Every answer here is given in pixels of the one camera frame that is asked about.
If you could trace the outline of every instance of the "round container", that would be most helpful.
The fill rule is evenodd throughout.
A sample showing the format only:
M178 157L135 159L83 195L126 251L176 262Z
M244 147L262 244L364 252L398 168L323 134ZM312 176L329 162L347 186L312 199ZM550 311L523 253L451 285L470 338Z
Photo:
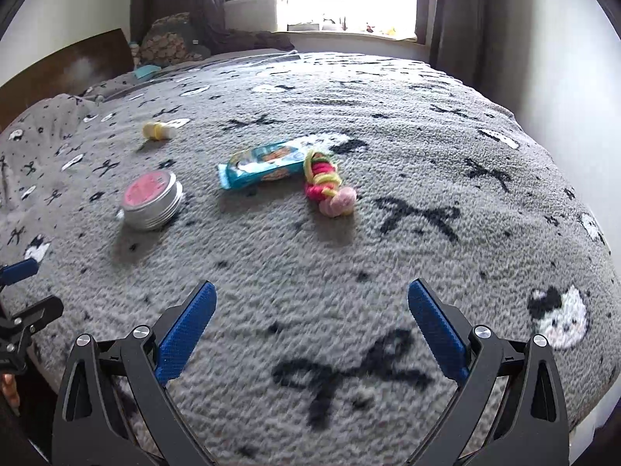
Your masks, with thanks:
M148 231L166 224L181 208L183 187L174 173L151 171L132 182L123 193L125 223Z

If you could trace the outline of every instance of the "hair tie bundle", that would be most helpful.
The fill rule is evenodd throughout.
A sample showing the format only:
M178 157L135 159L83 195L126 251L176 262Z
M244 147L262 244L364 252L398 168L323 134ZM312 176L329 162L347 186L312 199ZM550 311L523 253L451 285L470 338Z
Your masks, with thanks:
M304 159L306 196L319 202L319 211L327 217L348 216L356 203L356 191L341 188L337 167L325 154L310 150Z

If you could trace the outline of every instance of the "wooden headboard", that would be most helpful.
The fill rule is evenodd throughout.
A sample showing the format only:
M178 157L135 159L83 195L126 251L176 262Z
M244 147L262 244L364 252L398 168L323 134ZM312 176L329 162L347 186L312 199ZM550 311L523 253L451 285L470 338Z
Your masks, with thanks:
M38 101L61 93L80 95L90 86L133 68L132 53L121 30L54 52L0 87L0 132Z

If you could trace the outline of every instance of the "silver screw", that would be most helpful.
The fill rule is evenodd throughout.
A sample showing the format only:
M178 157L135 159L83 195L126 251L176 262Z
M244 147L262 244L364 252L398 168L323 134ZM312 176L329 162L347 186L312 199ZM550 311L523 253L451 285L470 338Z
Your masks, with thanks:
M535 344L539 345L540 347L545 347L546 345L548 345L548 341L545 339L545 336L542 335L535 335L535 338L533 338L533 342L535 342Z
M151 330L146 325L139 325L136 329L134 329L134 338L145 338L150 332Z
M80 335L76 340L76 344L78 344L79 347L84 347L85 345L88 345L90 341L91 337L88 335Z
M484 325L478 325L474 328L474 334L476 334L479 338L485 339L492 336L492 331Z

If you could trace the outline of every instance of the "pillow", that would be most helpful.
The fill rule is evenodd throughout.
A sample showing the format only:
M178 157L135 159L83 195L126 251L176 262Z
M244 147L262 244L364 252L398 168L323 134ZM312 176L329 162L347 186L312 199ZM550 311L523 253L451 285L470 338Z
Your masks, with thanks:
M185 61L202 61L211 56L205 46L198 45L198 36L190 24L188 12L157 19L141 45L141 64L162 68Z

